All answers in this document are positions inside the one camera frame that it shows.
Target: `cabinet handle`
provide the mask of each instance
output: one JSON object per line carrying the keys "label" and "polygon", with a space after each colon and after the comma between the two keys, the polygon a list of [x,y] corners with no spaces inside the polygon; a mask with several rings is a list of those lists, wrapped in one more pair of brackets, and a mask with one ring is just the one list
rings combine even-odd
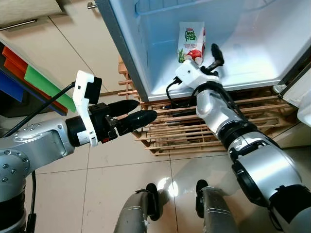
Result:
{"label": "cabinet handle", "polygon": [[92,2],[89,1],[89,2],[87,3],[87,8],[88,8],[88,9],[97,8],[97,5],[94,5]]}
{"label": "cabinet handle", "polygon": [[0,28],[0,31],[6,30],[6,29],[10,29],[10,28],[15,28],[15,27],[18,27],[18,26],[21,26],[21,25],[35,23],[35,22],[37,22],[37,19],[32,19],[32,20],[29,20],[29,21],[26,21],[26,22],[17,23],[17,24],[11,25],[11,26],[7,26],[5,28]]}

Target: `green folder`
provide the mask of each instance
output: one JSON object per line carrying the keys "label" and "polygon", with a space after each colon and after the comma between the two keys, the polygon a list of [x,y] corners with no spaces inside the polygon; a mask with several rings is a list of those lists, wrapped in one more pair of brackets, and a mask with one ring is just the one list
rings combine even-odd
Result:
{"label": "green folder", "polygon": [[[39,90],[43,91],[44,93],[52,97],[61,91],[58,87],[56,87],[49,80],[47,80],[45,77],[39,74],[31,66],[27,67],[25,80],[34,85]],[[62,105],[64,105],[66,108],[70,109],[73,112],[76,111],[76,107],[74,105],[72,98],[69,97],[67,94],[64,94],[61,97],[59,97],[57,99],[57,102],[61,103]]]}

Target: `open refrigerator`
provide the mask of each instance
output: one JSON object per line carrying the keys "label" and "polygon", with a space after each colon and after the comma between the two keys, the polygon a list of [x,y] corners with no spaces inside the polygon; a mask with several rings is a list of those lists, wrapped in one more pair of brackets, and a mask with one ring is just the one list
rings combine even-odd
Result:
{"label": "open refrigerator", "polygon": [[[285,83],[310,55],[310,0],[95,0],[143,101],[167,99],[178,68],[180,21],[203,21],[206,52],[216,43],[227,91]],[[172,98],[192,90],[177,85]]]}

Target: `wooden pallet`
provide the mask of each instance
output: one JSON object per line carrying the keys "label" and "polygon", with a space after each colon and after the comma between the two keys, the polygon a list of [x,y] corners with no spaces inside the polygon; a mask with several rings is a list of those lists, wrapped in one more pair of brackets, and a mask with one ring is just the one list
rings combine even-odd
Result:
{"label": "wooden pallet", "polygon": [[[128,73],[125,73],[125,77],[126,81],[122,84],[132,83]],[[269,87],[230,94],[249,121],[271,138],[297,123],[296,108],[272,94]],[[195,106],[172,108],[168,100],[140,104],[144,109],[155,110],[158,114],[156,120],[141,132],[134,132],[135,140],[141,141],[146,146],[145,150],[154,155],[225,151],[204,121],[198,118]],[[175,116],[176,113],[187,115]]]}

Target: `white plastic mount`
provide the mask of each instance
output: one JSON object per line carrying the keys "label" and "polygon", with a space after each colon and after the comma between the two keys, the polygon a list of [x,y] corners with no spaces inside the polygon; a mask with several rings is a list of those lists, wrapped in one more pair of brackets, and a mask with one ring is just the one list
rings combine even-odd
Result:
{"label": "white plastic mount", "polygon": [[89,118],[88,114],[88,103],[89,99],[86,99],[85,93],[86,93],[86,86],[87,83],[93,83],[94,82],[94,75],[83,72],[81,70],[77,73],[76,83],[74,86],[74,91],[72,95],[73,102],[76,106],[76,109],[78,111],[78,114],[80,115],[84,126],[86,128],[86,134],[88,135],[89,142],[92,147],[97,146],[97,136],[94,130],[94,126],[92,124],[91,119]]}
{"label": "white plastic mount", "polygon": [[185,85],[192,89],[195,89],[198,85],[206,83],[207,81],[221,83],[219,77],[202,73],[199,66],[191,60],[185,60],[183,64],[177,68],[175,74]]}

